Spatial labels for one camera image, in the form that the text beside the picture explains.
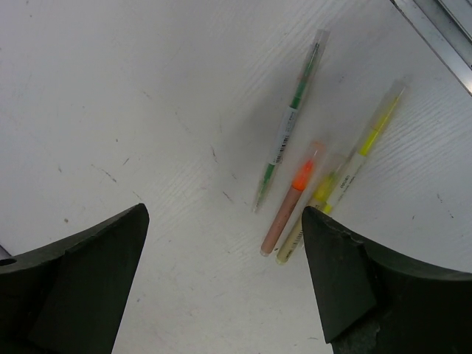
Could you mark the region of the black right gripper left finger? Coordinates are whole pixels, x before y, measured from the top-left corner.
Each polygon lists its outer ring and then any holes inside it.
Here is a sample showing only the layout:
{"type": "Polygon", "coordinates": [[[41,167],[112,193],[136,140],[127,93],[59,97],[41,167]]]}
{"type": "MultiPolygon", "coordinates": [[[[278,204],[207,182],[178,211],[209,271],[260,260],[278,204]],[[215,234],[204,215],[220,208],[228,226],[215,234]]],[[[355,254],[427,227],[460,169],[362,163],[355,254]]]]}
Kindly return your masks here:
{"type": "Polygon", "coordinates": [[[111,353],[148,225],[137,204],[1,260],[1,352],[111,353]]]}

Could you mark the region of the green gel pen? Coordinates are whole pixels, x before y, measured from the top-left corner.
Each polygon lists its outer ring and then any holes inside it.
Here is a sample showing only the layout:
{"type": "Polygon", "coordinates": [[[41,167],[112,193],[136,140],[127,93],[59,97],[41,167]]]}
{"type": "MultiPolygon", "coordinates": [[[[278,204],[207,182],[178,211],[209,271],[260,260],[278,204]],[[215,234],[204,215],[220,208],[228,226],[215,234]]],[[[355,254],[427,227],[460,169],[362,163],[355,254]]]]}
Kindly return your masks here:
{"type": "Polygon", "coordinates": [[[282,161],[288,141],[291,138],[291,134],[298,120],[298,114],[301,109],[304,96],[309,90],[310,83],[316,74],[316,70],[318,69],[321,58],[325,52],[325,47],[327,45],[329,36],[329,30],[318,29],[313,42],[310,45],[310,49],[306,54],[296,81],[296,85],[294,86],[293,95],[282,115],[277,129],[277,134],[271,145],[265,167],[263,168],[263,174],[261,175],[255,195],[254,206],[252,208],[253,212],[256,212],[261,207],[268,194],[268,191],[270,190],[271,182],[275,176],[278,166],[282,161]]]}

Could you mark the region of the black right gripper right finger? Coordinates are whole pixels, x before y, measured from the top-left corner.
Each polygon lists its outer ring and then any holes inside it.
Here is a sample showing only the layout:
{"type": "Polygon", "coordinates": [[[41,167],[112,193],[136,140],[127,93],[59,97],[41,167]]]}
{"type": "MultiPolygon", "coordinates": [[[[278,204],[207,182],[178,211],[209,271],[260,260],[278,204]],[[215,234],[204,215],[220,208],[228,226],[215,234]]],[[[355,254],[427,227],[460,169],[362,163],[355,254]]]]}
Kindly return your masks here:
{"type": "Polygon", "coordinates": [[[335,353],[469,353],[471,275],[391,250],[308,206],[302,213],[324,340],[335,353]]]}

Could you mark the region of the yellow gel pen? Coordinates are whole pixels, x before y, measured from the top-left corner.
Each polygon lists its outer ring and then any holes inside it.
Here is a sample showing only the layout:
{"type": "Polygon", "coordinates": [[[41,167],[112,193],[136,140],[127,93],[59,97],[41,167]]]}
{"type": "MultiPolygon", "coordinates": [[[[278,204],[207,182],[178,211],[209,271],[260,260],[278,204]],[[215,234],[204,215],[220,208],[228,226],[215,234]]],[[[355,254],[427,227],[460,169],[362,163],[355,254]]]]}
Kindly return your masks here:
{"type": "Polygon", "coordinates": [[[353,152],[349,156],[347,166],[338,178],[336,186],[320,209],[324,214],[329,215],[334,210],[355,181],[355,177],[364,166],[375,143],[388,127],[405,89],[406,84],[402,80],[396,80],[379,102],[369,123],[356,142],[353,152]]]}

